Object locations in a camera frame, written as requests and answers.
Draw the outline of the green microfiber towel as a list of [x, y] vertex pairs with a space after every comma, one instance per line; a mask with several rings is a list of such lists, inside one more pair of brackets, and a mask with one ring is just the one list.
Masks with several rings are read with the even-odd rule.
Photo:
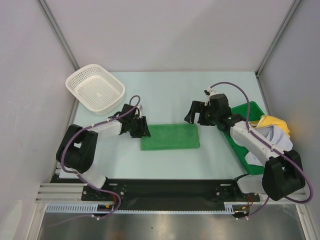
[[201, 146], [195, 124], [152, 124], [148, 129], [150, 137], [141, 138], [141, 151], [185, 150]]

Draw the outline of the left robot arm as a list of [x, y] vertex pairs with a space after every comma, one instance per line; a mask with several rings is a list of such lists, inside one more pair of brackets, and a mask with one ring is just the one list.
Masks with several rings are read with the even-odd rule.
[[73, 173], [93, 186], [92, 194], [99, 200], [110, 195], [107, 177], [94, 163], [97, 143], [109, 137], [129, 133], [132, 138], [150, 137], [147, 118], [142, 115], [142, 106], [124, 104], [106, 121], [88, 127], [72, 124], [68, 127], [56, 152], [56, 160], [68, 173]]

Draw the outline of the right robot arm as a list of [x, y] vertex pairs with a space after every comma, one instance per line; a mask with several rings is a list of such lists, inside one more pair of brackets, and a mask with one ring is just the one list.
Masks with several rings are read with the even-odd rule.
[[264, 167], [261, 178], [263, 191], [274, 201], [278, 201], [305, 187], [302, 175], [301, 157], [294, 149], [286, 151], [272, 144], [249, 126], [246, 118], [232, 113], [228, 98], [223, 93], [208, 93], [208, 99], [192, 101], [184, 120], [201, 126], [216, 126], [233, 141], [252, 153]]

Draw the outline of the green plastic tray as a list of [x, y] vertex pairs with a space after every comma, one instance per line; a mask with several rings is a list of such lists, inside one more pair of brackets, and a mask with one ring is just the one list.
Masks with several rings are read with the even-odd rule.
[[[239, 114], [245, 120], [256, 121], [264, 114], [258, 104], [254, 101], [244, 103], [231, 109], [233, 114]], [[266, 162], [271, 156], [270, 142], [266, 141], [253, 128], [248, 129], [246, 122], [237, 123], [230, 130], [230, 135], [224, 135], [237, 156], [239, 162], [249, 175], [262, 175]], [[248, 152], [255, 155], [263, 166], [250, 165], [245, 156]]]

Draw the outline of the white perforated plastic basket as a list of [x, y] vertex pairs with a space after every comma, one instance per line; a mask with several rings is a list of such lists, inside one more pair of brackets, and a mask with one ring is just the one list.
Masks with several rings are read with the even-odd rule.
[[89, 111], [103, 116], [122, 103], [125, 86], [98, 64], [88, 64], [65, 81], [66, 88]]

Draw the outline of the yellow cloth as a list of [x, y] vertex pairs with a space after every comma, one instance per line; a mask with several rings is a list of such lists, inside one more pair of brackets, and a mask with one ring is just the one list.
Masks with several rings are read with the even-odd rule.
[[290, 130], [287, 123], [284, 120], [274, 116], [262, 115], [259, 120], [250, 121], [249, 124], [256, 129], [276, 126], [280, 128], [288, 137], [290, 137]]

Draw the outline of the light blue cloth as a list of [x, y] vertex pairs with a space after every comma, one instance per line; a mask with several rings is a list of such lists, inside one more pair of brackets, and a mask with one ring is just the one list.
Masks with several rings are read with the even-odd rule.
[[[272, 144], [279, 146], [285, 151], [293, 149], [293, 143], [290, 137], [278, 126], [270, 125], [262, 128], [257, 128], [256, 131], [265, 137]], [[249, 165], [263, 166], [258, 158], [253, 155], [250, 151], [245, 155], [244, 159]]]

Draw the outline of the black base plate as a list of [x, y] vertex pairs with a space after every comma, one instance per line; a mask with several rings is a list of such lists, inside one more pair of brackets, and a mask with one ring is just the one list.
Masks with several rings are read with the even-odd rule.
[[213, 206], [218, 203], [259, 202], [256, 193], [242, 193], [234, 179], [160, 180], [109, 179], [104, 189], [117, 193], [121, 204]]

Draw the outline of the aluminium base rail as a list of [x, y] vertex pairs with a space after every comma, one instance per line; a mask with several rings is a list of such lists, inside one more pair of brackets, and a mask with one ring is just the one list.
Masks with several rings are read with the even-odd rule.
[[[85, 185], [81, 183], [43, 183], [39, 187], [37, 196], [35, 198], [36, 203], [80, 203], [84, 202], [82, 196], [88, 197], [89, 192], [84, 190]], [[267, 199], [266, 194], [258, 194], [261, 203]], [[302, 201], [306, 197], [306, 193], [303, 189], [290, 194], [290, 198]], [[294, 204], [294, 202], [282, 198], [281, 200], [274, 201], [269, 200], [269, 204]]]

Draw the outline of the right aluminium frame post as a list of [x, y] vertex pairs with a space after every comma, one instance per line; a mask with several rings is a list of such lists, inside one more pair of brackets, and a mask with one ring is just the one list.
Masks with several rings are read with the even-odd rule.
[[297, 12], [299, 6], [301, 5], [302, 0], [294, 0], [292, 4], [289, 7], [289, 10], [287, 11], [282, 23], [280, 24], [275, 37], [271, 41], [270, 46], [268, 47], [264, 57], [262, 58], [257, 70], [255, 71], [255, 75], [257, 78], [260, 77], [262, 74], [264, 68], [268, 64], [270, 58], [272, 57], [277, 45], [279, 44], [280, 40], [282, 39], [286, 29], [288, 28], [291, 20], [293, 19], [295, 13]]

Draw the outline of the aluminium frame post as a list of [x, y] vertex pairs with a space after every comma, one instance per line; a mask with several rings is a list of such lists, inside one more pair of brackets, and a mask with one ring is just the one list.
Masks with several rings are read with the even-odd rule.
[[42, 11], [46, 21], [48, 22], [53, 34], [55, 35], [60, 47], [62, 48], [64, 54], [66, 55], [69, 63], [72, 65], [74, 70], [78, 70], [79, 64], [71, 50], [70, 45], [68, 44], [56, 18], [54, 17], [48, 3], [46, 0], [36, 0], [40, 10]]
[[289, 7], [289, 10], [287, 11], [282, 23], [280, 24], [275, 37], [271, 41], [270, 46], [268, 47], [264, 57], [262, 58], [257, 70], [255, 71], [255, 75], [257, 78], [260, 77], [262, 74], [264, 68], [268, 64], [270, 58], [272, 57], [277, 45], [279, 44], [280, 40], [282, 39], [286, 29], [288, 28], [291, 20], [293, 19], [295, 13], [297, 12], [299, 6], [301, 5], [302, 0], [294, 0], [292, 4]]

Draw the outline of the left aluminium frame post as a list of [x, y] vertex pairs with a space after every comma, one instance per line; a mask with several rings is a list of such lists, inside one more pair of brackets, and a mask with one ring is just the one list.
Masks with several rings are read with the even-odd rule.
[[64, 54], [66, 55], [69, 63], [72, 65], [74, 70], [78, 70], [79, 64], [71, 50], [70, 45], [68, 44], [56, 18], [54, 17], [48, 3], [46, 0], [36, 0], [40, 10], [42, 11], [46, 21], [48, 22], [53, 34], [55, 35], [60, 47], [62, 48]]

